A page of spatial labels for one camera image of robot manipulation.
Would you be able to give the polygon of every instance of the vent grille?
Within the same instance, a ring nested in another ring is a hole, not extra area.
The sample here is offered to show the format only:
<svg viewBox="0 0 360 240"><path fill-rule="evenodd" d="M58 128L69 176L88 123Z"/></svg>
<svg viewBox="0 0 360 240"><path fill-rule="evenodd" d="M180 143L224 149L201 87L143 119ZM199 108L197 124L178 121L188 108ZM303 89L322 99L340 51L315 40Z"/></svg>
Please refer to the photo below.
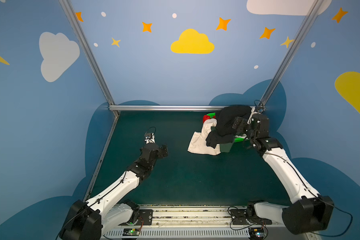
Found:
<svg viewBox="0 0 360 240"><path fill-rule="evenodd" d="M122 237L122 230L112 230L105 234L107 238L120 239ZM248 229L231 230L227 228L165 228L165 229L150 229L143 228L139 238L238 238L249 237ZM123 236L123 238L136 238L132 236Z"/></svg>

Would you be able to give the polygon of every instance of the green table surface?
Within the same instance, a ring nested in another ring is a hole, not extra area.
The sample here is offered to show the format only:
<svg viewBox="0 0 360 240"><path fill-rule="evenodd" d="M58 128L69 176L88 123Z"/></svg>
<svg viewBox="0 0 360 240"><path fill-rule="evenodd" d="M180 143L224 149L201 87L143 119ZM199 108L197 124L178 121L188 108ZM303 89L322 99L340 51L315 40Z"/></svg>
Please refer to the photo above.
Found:
<svg viewBox="0 0 360 240"><path fill-rule="evenodd" d="M155 141L168 146L150 177L122 200L137 204L247 205L264 200L290 205L289 197L270 166L253 149L235 143L217 156L187 151L193 132L200 132L201 112L121 112L91 197L117 180L140 155L144 134L157 128Z"/></svg>

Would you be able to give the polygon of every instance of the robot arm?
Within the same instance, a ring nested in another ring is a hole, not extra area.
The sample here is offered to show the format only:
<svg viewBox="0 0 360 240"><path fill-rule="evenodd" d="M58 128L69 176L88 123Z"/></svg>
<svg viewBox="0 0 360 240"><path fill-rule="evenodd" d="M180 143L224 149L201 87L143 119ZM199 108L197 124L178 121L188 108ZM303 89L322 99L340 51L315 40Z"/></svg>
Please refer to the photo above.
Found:
<svg viewBox="0 0 360 240"><path fill-rule="evenodd" d="M136 223L139 206L126 201L112 209L128 192L135 189L153 170L157 159L168 156L165 145L159 147L154 134L145 135L140 157L104 191L86 202L76 201L59 232L62 240L93 240L124 222Z"/></svg>
<svg viewBox="0 0 360 240"><path fill-rule="evenodd" d="M257 202L247 208L247 219L261 221L261 218L284 223L293 234L325 230L333 210L333 201L321 196L289 160L283 146L275 138L269 137L269 119L264 114L255 113L247 121L236 125L246 128L252 146L269 164L283 184L292 202L290 207Z"/></svg>

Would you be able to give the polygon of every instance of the red object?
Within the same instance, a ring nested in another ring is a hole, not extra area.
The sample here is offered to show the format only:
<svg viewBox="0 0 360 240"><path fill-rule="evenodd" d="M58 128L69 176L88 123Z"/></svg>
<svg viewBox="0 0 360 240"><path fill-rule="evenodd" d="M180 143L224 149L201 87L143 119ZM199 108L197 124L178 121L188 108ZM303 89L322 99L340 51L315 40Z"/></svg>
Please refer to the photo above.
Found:
<svg viewBox="0 0 360 240"><path fill-rule="evenodd" d="M206 120L208 120L208 119L211 119L211 117L208 116L208 115L204 115L204 117L203 117L203 123L204 123Z"/></svg>

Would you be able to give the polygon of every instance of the white cloth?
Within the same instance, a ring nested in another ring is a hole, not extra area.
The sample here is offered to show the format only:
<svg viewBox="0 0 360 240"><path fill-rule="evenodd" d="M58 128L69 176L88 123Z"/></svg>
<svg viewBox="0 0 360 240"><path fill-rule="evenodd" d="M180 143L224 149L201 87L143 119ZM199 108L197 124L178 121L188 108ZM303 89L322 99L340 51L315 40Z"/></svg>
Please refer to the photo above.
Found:
<svg viewBox="0 0 360 240"><path fill-rule="evenodd" d="M208 119L204 122L202 132L195 132L192 136L191 142L188 146L188 151L197 154L220 154L220 144L216 148L208 147L206 145L206 137L211 132L211 127L215 127L217 120L215 118Z"/></svg>

